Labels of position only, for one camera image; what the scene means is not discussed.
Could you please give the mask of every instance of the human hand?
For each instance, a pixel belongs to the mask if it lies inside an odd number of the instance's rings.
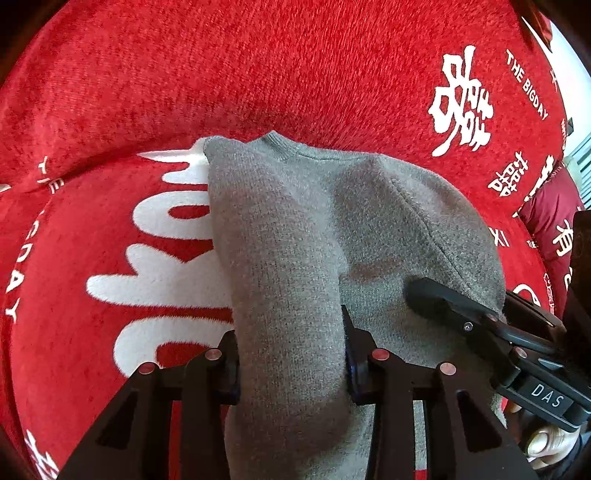
[[[508,423],[510,417],[521,410],[519,405],[509,402],[505,412]],[[580,429],[573,433],[565,432],[555,425],[537,429],[527,443],[526,455],[534,470],[554,465],[568,456],[579,438]]]

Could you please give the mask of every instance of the gray sweater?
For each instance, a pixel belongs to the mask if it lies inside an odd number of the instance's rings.
[[[364,478],[373,407],[346,391],[341,303],[405,361],[478,374],[502,418],[486,365],[402,297],[409,279],[430,277],[501,312],[495,246],[457,189],[401,160],[275,132],[247,144],[212,137],[204,151],[241,362],[241,401],[225,433],[233,479]],[[415,430],[424,469],[420,403]]]

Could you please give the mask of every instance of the wall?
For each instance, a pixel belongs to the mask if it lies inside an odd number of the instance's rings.
[[[567,138],[564,151],[569,155],[591,133],[591,77],[556,25],[552,24],[552,51],[530,30],[552,65],[567,118],[573,119],[574,132]]]

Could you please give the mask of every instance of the fuzzy red fabric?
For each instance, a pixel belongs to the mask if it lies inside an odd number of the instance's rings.
[[[560,162],[533,200],[519,211],[550,276],[556,304],[554,314],[558,318],[562,318],[573,274],[570,268],[573,217],[579,210],[584,210],[579,191]]]
[[[0,207],[0,277],[12,286],[4,308],[20,299],[17,321],[2,319],[0,421],[23,453],[25,434],[37,466],[53,468],[45,453],[63,466],[141,345],[163,365],[204,348],[158,339],[153,322],[121,367],[126,327],[155,316],[231,321],[224,307],[126,306],[87,292],[94,275],[134,273],[132,244],[182,262],[212,247],[134,225],[139,202],[187,189],[162,181],[178,167],[139,151],[276,129],[429,168],[485,218],[508,287],[549,309],[539,255],[511,215],[561,158],[565,113],[548,61],[519,22],[508,1],[70,0],[0,91],[0,183],[12,185]],[[462,63],[446,77],[449,61]]]

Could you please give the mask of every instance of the red pillow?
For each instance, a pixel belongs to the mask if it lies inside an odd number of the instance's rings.
[[[554,292],[555,312],[561,318],[572,270],[573,216],[584,210],[579,191],[568,170],[559,162],[550,178],[519,212],[538,246]]]

